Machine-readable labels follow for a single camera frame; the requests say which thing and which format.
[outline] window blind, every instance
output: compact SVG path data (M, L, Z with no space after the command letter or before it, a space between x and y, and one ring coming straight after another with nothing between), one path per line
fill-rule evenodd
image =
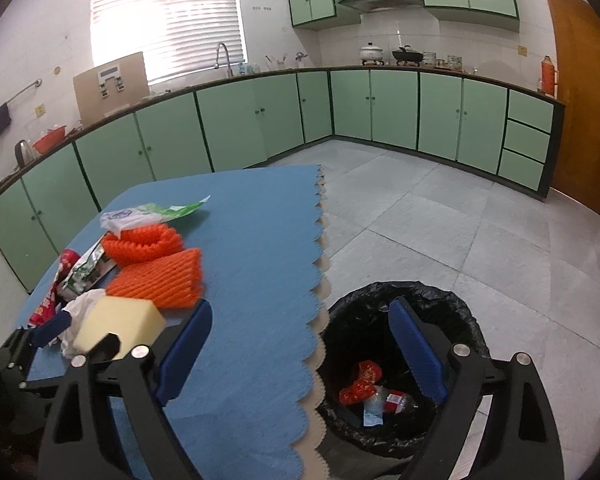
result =
M219 41L232 63L246 60L238 0L93 0L96 66L142 51L152 83L213 67Z

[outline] white pot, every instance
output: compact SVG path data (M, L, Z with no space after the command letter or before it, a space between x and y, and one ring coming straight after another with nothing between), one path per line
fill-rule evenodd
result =
M369 43L360 49L360 59L362 61L382 61L384 50L373 43Z

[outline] sink faucet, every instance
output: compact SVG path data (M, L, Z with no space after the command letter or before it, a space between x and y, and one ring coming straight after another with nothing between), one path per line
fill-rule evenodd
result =
M231 79L234 74L231 72L231 62L229 61L229 50L227 49L226 45L221 41L220 43L218 43L218 46L216 46L216 65L214 66L214 68L217 70L218 68L220 68L220 65L218 64L218 60L220 59L220 45L222 45L224 47L224 54L226 55L226 76Z

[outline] metal screw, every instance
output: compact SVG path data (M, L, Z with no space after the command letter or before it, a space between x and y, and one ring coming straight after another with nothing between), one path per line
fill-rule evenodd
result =
M71 359L71 366L74 368L80 368L81 366L84 366L85 362L87 362L87 358L84 355L77 355Z
M470 353L471 349L467 345L459 343L456 346L454 346L454 354L460 357L467 357Z
M528 366L531 364L531 357L524 352L520 352L518 355L516 355L516 361L518 361L521 365Z
M142 359L143 357L147 357L148 354L149 347L145 345L138 345L131 351L131 355L136 359Z

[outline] drawer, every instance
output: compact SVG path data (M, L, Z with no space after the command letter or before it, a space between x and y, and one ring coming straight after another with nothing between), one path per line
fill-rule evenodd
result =
M509 117L549 133L554 122L554 106L542 99L511 90Z
M549 135L515 121L507 121L507 136L504 147L522 155L530 156L538 162L546 160Z
M502 150L498 175L538 191L544 165L517 153Z

